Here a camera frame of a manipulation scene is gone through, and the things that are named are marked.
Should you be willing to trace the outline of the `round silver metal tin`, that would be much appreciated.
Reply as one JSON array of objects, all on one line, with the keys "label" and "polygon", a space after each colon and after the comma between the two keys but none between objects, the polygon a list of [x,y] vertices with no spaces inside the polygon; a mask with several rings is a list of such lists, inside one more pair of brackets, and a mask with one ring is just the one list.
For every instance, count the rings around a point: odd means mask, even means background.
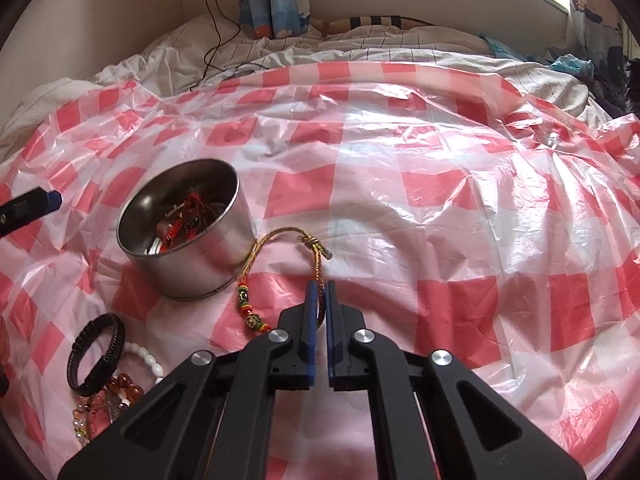
[{"label": "round silver metal tin", "polygon": [[257,242],[240,177],[218,159],[183,162],[149,180],[126,203],[116,237],[158,292],[175,300],[219,292]]}]

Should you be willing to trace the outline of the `red white checkered plastic sheet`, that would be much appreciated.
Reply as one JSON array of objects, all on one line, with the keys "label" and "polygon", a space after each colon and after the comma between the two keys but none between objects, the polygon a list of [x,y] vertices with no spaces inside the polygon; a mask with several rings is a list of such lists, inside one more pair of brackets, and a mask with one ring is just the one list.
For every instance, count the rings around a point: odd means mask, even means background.
[{"label": "red white checkered plastic sheet", "polygon": [[435,66],[283,67],[163,98],[81,91],[1,167],[61,209],[1,243],[2,412],[47,477],[79,448],[70,345],[113,310],[166,368],[250,334],[227,288],[160,296],[116,240],[152,177],[200,158],[239,174],[255,226],[332,252],[345,304],[400,348],[452,352],[604,471],[639,417],[639,121],[576,118],[504,78]]}]

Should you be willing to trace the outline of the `white striped duvet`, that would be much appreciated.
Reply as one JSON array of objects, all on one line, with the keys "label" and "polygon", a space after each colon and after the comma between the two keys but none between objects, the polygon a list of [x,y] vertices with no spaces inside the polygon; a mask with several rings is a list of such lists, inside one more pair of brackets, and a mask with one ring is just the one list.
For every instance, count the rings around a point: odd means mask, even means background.
[{"label": "white striped duvet", "polygon": [[58,107],[91,90],[127,79],[166,98],[194,84],[214,84],[243,70],[326,61],[418,62],[479,74],[496,73],[521,92],[550,102],[592,128],[609,118],[587,85],[576,77],[534,61],[498,58],[485,39],[453,28],[419,26],[401,30],[393,25],[367,24],[329,36],[311,29],[304,36],[261,40],[237,34],[215,56],[213,68],[205,68],[205,51],[220,34],[232,32],[231,26],[214,25],[210,18],[201,16],[116,65],[93,70],[85,77],[61,77],[42,84],[24,94],[13,113],[2,120],[1,157],[8,159],[21,151],[36,128]]}]

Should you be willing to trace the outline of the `striped brown pillow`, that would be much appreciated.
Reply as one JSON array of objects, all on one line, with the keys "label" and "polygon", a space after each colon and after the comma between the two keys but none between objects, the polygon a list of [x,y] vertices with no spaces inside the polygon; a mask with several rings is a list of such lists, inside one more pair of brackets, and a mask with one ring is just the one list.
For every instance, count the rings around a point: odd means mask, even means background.
[{"label": "striped brown pillow", "polygon": [[353,18],[342,18],[337,21],[323,21],[313,18],[311,26],[321,32],[323,37],[337,34],[344,34],[361,26],[390,26],[402,30],[408,30],[419,26],[431,26],[431,23],[418,20],[417,18],[407,18],[401,15],[368,15],[354,16]]}]

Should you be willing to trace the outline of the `black jacket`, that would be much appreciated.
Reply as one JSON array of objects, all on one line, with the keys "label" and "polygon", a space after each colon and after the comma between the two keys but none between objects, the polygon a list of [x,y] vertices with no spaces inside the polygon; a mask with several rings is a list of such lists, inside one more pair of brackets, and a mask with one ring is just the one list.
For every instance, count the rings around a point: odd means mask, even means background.
[{"label": "black jacket", "polygon": [[626,57],[622,46],[580,60],[579,79],[611,117],[639,116],[639,59]]}]

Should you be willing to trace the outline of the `light blue plastic bag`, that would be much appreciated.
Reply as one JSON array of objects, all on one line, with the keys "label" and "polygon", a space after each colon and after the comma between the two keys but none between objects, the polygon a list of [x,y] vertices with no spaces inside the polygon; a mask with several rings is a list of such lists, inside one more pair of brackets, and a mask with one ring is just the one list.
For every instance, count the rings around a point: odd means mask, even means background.
[{"label": "light blue plastic bag", "polygon": [[569,74],[579,80],[590,81],[594,76],[594,68],[590,60],[576,58],[570,53],[560,55],[549,67],[556,72]]}]

